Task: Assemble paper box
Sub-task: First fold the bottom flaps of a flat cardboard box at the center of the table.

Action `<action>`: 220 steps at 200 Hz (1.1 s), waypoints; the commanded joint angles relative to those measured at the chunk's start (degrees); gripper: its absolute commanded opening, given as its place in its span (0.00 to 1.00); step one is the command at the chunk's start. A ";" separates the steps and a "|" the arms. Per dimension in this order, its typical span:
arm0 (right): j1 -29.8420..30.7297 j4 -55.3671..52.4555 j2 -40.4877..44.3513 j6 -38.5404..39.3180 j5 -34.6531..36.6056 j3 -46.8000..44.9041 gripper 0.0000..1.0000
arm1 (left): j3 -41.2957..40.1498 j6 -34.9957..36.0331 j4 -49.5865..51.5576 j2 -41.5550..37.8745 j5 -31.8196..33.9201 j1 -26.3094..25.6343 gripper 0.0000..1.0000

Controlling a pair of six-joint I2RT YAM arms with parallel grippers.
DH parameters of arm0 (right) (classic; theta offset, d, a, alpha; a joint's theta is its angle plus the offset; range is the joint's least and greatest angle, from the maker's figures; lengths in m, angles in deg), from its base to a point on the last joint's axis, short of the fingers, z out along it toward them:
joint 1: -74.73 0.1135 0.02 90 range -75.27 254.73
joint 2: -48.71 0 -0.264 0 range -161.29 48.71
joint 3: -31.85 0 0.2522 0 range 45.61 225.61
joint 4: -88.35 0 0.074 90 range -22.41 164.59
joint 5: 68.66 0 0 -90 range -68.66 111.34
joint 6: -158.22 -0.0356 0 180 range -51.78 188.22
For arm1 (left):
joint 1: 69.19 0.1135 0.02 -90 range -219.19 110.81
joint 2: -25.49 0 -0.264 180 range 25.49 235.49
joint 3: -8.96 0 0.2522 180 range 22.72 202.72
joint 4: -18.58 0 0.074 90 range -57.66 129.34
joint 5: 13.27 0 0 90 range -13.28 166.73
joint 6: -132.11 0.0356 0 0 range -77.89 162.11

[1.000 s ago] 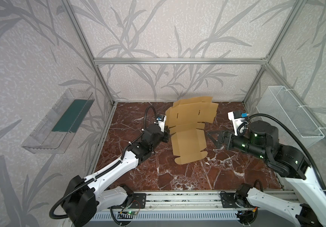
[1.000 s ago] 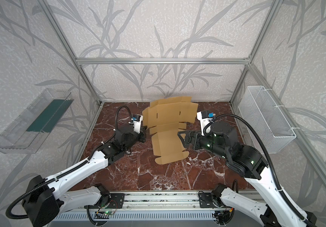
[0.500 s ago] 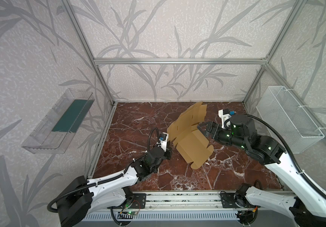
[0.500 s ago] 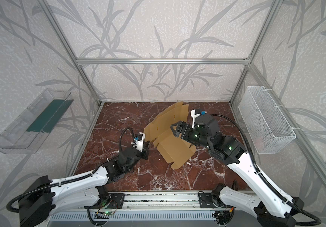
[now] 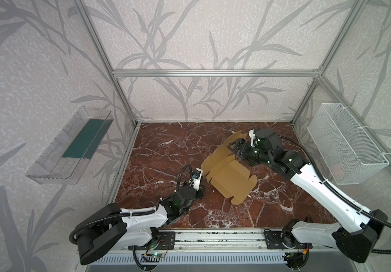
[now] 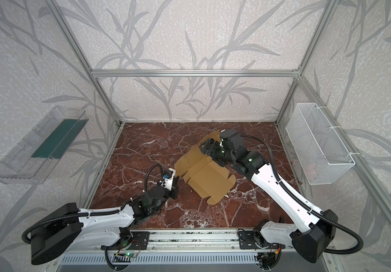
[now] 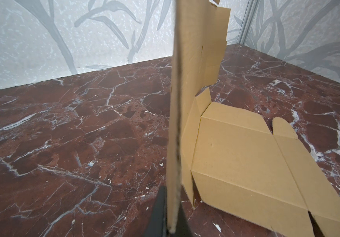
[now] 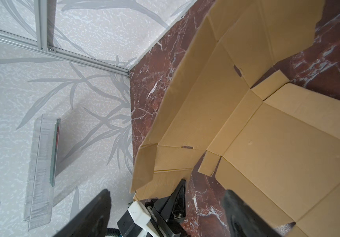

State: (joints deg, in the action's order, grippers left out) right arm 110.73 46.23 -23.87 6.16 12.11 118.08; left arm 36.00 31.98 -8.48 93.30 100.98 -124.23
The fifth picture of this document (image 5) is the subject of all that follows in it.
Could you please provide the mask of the brown cardboard box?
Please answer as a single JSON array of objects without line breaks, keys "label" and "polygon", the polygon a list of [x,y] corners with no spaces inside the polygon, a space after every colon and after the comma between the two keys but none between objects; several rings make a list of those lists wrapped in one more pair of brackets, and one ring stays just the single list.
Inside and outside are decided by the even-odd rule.
[{"label": "brown cardboard box", "polygon": [[244,138],[240,130],[229,136],[202,163],[206,179],[225,198],[231,198],[233,205],[239,205],[257,185],[257,176],[235,159],[227,148],[231,142]]}]

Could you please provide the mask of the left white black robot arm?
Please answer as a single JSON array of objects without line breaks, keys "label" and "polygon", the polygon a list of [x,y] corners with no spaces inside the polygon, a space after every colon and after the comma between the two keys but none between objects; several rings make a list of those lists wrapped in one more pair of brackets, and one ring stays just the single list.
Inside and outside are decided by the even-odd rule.
[{"label": "left white black robot arm", "polygon": [[185,183],[183,188],[144,209],[121,209],[111,203],[78,224],[69,241],[78,247],[81,265],[91,264],[115,245],[144,247],[160,238],[159,229],[189,213],[194,201],[203,199],[205,186]]}]

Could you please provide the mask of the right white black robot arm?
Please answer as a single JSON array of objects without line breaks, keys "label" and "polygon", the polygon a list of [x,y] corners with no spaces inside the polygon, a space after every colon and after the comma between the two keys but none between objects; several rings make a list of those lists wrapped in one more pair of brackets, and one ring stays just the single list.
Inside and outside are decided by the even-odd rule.
[{"label": "right white black robot arm", "polygon": [[238,138],[227,148],[250,166],[267,165],[272,171],[302,188],[337,220],[334,224],[292,221],[285,230],[299,243],[337,248],[349,259],[364,263],[372,253],[391,255],[391,249],[376,249],[388,216],[357,203],[326,179],[308,154],[283,149],[283,136],[269,129],[249,131],[249,140]]}]

